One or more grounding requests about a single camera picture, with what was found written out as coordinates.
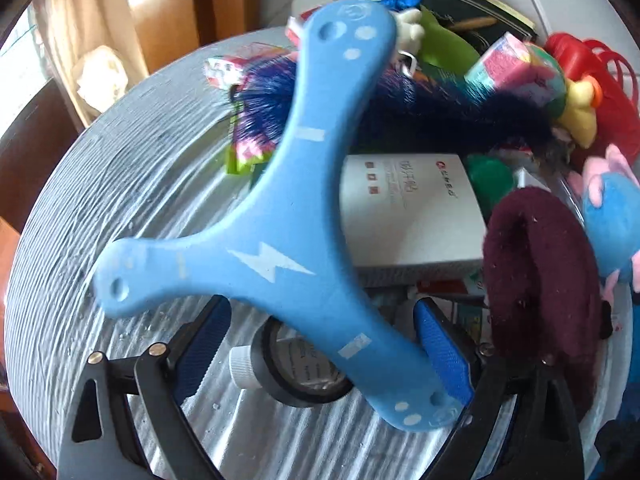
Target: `beige curtain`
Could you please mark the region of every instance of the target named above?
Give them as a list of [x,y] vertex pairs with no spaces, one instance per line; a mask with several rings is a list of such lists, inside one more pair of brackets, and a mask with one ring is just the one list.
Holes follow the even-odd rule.
[[83,57],[106,46],[121,60],[127,88],[148,77],[127,0],[34,0],[34,18],[50,62],[88,126],[99,111],[78,95]]

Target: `maroon fabric item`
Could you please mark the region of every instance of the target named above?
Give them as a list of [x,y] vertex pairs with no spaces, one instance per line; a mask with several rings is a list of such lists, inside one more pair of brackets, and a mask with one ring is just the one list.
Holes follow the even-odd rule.
[[497,351],[553,356],[580,420],[595,390],[600,282],[586,234],[559,199],[526,187],[496,206],[484,240],[484,284]]

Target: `red plastic bottle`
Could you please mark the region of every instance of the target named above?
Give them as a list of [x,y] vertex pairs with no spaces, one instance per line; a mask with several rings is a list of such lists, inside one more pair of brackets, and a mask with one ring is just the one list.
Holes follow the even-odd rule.
[[[640,153],[640,118],[638,117],[638,81],[634,70],[617,52],[596,40],[581,41],[571,34],[552,34],[545,45],[572,81],[585,76],[594,77],[602,88],[602,104],[596,109],[598,133],[595,142],[587,150],[576,148],[571,161],[581,171],[590,155],[604,156],[607,146],[615,144],[632,166]],[[616,78],[607,65],[616,67]],[[624,91],[622,65],[626,66],[633,82],[633,95],[629,99]]]

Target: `fluffy navy duster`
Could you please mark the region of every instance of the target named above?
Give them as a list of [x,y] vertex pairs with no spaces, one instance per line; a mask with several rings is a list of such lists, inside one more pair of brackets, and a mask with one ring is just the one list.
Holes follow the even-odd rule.
[[[246,73],[234,140],[277,143],[289,115],[296,63],[266,60]],[[546,115],[505,92],[464,80],[421,81],[386,70],[358,126],[351,153],[487,152],[502,144],[532,149],[552,139]]]

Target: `black tape roll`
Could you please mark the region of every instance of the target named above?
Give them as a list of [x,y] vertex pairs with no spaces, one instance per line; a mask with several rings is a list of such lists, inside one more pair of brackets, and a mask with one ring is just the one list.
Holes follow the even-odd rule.
[[251,342],[251,364],[255,377],[271,397],[287,406],[310,408],[334,402],[351,391],[353,384],[346,377],[323,390],[307,388],[287,379],[273,355],[280,327],[282,322],[271,316],[258,329]]

